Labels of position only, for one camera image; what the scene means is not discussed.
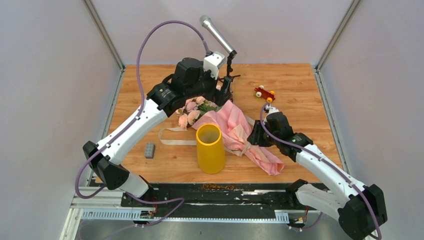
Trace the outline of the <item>pink flower bouquet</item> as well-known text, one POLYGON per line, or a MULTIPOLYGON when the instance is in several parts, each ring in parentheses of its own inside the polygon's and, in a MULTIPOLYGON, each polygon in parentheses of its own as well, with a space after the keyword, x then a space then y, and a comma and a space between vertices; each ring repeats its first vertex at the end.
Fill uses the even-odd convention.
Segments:
POLYGON ((228 100, 223 106, 218 106, 198 96, 186 100, 185 105, 175 113, 181 129, 198 129, 204 124, 215 124, 220 128, 223 145, 230 153, 239 157, 246 156, 270 176, 282 173, 284 163, 281 160, 264 147, 248 143, 253 120, 246 117, 232 101, 228 100))

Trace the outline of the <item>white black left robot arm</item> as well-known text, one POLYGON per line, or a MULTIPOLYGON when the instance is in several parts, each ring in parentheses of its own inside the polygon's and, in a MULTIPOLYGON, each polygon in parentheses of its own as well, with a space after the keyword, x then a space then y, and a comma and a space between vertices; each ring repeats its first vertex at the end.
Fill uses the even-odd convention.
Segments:
POLYGON ((165 121, 191 98, 202 96, 221 106, 231 97, 232 78, 219 77, 226 65, 232 72, 231 61, 215 52, 203 60, 186 57, 178 62, 173 74, 142 94, 142 104, 109 136, 97 143, 88 141, 83 152, 88 165, 109 190, 120 189, 132 196, 140 206, 149 206, 153 193, 139 175, 122 166, 124 158, 152 128, 165 121))

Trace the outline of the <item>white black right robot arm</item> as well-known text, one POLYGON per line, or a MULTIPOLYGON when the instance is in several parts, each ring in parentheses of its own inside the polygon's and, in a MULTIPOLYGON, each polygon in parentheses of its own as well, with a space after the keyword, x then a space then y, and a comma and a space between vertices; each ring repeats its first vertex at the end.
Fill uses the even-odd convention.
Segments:
POLYGON ((313 207, 337 220, 353 240, 383 238, 380 227, 388 220, 383 190, 343 171, 309 137, 294 132, 282 112, 269 110, 265 118, 255 120, 247 141, 253 146, 276 146, 281 154, 308 169, 328 188, 320 190, 298 179, 286 188, 285 201, 290 208, 313 207))

